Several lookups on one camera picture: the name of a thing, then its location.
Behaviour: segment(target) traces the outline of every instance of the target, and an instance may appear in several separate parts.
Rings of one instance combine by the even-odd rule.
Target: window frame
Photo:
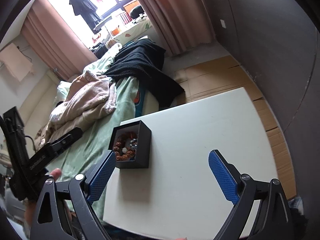
[[[124,5],[126,5],[127,3],[133,1],[133,0],[122,0],[122,1],[119,1],[119,0],[115,0],[116,1],[116,5],[113,6],[111,9],[109,9],[108,11],[106,11],[104,14],[101,15],[101,17],[103,19],[106,19],[108,16],[110,16],[111,13],[113,13],[114,11],[118,10],[118,9],[122,9],[123,11],[125,11],[124,9]]]

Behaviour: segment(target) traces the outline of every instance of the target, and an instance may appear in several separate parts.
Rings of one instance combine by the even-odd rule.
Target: open box
[[[138,136],[136,155],[133,160],[117,161],[119,169],[141,169],[149,167],[151,130],[143,123],[136,121],[113,128],[109,150],[116,145],[117,138],[127,132],[135,132]]]

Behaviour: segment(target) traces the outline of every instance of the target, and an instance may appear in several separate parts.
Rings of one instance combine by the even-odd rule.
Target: blue gripper pad
[[[231,201],[234,205],[237,204],[239,200],[239,195],[237,193],[237,183],[231,176],[230,172],[220,160],[219,156],[215,151],[209,153],[209,167],[214,174],[216,180],[222,192],[227,200]]]
[[[88,185],[88,196],[87,201],[90,205],[94,201],[99,200],[101,194],[106,187],[111,174],[116,166],[116,154],[112,152],[111,156],[106,160],[104,165],[97,172],[96,176],[92,179],[91,183]]]

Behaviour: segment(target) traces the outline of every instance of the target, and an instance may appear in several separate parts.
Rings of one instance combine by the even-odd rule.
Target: pink curtain
[[[214,32],[202,0],[138,0],[169,55],[209,43]]]
[[[48,0],[35,0],[21,33],[39,57],[65,80],[81,74],[85,66],[97,60]]]

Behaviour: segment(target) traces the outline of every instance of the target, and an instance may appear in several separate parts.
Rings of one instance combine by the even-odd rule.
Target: beaded bracelet
[[[129,146],[124,147],[125,141],[129,138],[131,139]],[[127,132],[117,138],[116,145],[113,147],[117,161],[127,161],[136,155],[137,138],[138,137],[135,132]]]

